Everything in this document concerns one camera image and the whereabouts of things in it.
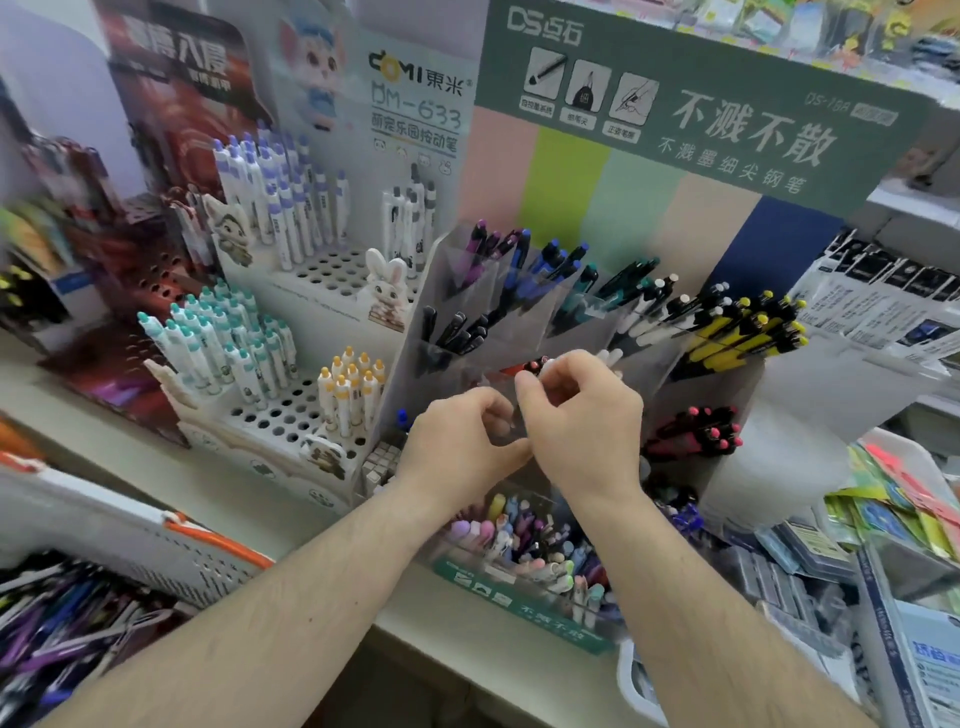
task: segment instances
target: light green stripe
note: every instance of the light green stripe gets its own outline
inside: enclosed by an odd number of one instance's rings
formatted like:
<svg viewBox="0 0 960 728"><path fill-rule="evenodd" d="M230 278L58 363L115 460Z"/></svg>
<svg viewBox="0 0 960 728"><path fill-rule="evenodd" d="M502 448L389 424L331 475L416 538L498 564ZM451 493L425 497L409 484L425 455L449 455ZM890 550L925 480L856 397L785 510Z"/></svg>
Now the light green stripe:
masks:
<svg viewBox="0 0 960 728"><path fill-rule="evenodd" d="M610 149L572 134L540 129L517 221L542 248L554 238L572 250Z"/></svg>
<svg viewBox="0 0 960 728"><path fill-rule="evenodd" d="M580 237L590 245L587 260L615 273L647 255L685 176L682 169L612 150L580 228Z"/></svg>

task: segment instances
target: green advertising sign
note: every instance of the green advertising sign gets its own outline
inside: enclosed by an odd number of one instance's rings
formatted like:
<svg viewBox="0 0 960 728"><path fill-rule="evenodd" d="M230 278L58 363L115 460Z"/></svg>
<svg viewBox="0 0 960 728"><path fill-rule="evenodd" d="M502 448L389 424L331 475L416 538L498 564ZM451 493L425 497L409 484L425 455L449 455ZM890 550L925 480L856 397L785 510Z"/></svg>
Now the green advertising sign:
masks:
<svg viewBox="0 0 960 728"><path fill-rule="evenodd" d="M590 654L599 655L615 647L612 642L590 632L572 619L562 617L539 600L494 579L489 574L479 574L450 559L439 559L434 563L433 571L445 581L484 597L492 604L533 622L537 627L576 644Z"/></svg>
<svg viewBox="0 0 960 728"><path fill-rule="evenodd" d="M491 0L476 104L844 217L935 102L555 0Z"/></svg>

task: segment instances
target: cartoon rabbit figure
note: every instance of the cartoon rabbit figure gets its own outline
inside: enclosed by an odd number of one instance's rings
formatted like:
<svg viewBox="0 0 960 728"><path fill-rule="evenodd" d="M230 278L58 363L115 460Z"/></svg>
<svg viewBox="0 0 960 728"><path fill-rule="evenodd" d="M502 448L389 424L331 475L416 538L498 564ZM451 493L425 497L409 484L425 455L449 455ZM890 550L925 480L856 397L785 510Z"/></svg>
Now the cartoon rabbit figure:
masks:
<svg viewBox="0 0 960 728"><path fill-rule="evenodd" d="M376 248L367 250L367 285L364 291L372 299L370 320L403 331L409 308L407 264L400 258L389 263Z"/></svg>
<svg viewBox="0 0 960 728"><path fill-rule="evenodd" d="M337 118L336 97L347 62L339 31L293 17L289 23L280 22L280 46L303 91L296 103L298 113L314 129L329 132Z"/></svg>
<svg viewBox="0 0 960 728"><path fill-rule="evenodd" d="M225 205L212 195L204 195L204 207L209 216L213 242L237 265L249 268L253 263L250 254L250 221L239 205Z"/></svg>

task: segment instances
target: left hand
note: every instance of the left hand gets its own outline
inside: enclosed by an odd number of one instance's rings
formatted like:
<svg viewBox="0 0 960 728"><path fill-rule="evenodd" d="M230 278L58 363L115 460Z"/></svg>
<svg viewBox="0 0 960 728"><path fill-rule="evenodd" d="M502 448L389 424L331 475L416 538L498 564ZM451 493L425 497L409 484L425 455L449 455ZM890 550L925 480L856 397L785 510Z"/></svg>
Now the left hand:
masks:
<svg viewBox="0 0 960 728"><path fill-rule="evenodd" d="M507 435L513 416L507 398L490 387L478 387L434 400L414 421L396 480L431 510L437 527L530 459L526 438L499 448L487 435Z"/></svg>

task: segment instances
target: hand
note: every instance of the hand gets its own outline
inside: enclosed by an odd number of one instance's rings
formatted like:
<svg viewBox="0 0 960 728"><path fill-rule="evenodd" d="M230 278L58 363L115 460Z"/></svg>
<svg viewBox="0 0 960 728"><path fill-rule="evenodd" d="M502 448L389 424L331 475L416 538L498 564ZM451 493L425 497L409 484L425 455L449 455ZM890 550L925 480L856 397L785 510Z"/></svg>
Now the hand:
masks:
<svg viewBox="0 0 960 728"><path fill-rule="evenodd" d="M534 456L565 496L637 488L643 399L596 356L568 352L540 378L520 372L516 395Z"/></svg>
<svg viewBox="0 0 960 728"><path fill-rule="evenodd" d="M396 478L421 502L436 506L437 527L530 459L526 438L499 448L487 435L509 434L513 416L507 398L490 387L478 387L434 400L414 421Z"/></svg>

